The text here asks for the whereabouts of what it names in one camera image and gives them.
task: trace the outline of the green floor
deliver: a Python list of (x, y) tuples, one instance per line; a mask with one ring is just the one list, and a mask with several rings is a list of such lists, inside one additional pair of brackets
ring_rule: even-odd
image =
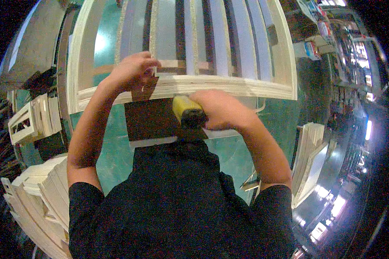
[[(104, 37), (105, 47), (95, 52), (94, 67), (114, 63), (119, 15), (120, 9), (116, 6), (115, 0), (108, 0), (98, 28), (98, 35)], [(94, 85), (97, 86), (106, 76), (108, 74), (95, 76)], [(281, 146), (289, 161), (294, 150), (300, 102), (304, 98), (301, 90), (298, 97), (298, 101), (266, 99), (265, 109), (259, 113), (261, 121)], [(71, 115), (73, 128), (81, 114), (82, 112)], [(209, 150), (219, 156), (221, 171), (233, 177), (236, 194), (244, 200), (250, 199), (248, 193), (239, 189), (253, 171), (252, 159), (242, 137), (211, 139), (205, 142)], [(29, 165), (42, 163), (34, 147), (25, 148), (24, 158), (30, 161)], [(109, 115), (101, 155), (97, 162), (98, 177), (104, 194), (108, 194), (115, 185), (127, 179), (132, 170), (133, 155), (134, 151), (129, 146), (124, 106), (115, 105)]]

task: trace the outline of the stacked plywood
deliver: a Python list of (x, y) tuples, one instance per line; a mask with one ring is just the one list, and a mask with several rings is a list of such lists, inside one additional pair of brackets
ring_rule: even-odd
[(297, 154), (292, 169), (292, 207), (297, 207), (315, 188), (327, 154), (323, 143), (324, 125), (305, 124), (300, 129)]
[(67, 156), (30, 166), (12, 183), (2, 178), (11, 214), (51, 258), (71, 258), (68, 249)]
[(8, 126), (13, 145), (33, 142), (59, 132), (62, 125), (57, 97), (48, 98), (47, 94), (36, 97), (9, 120)]

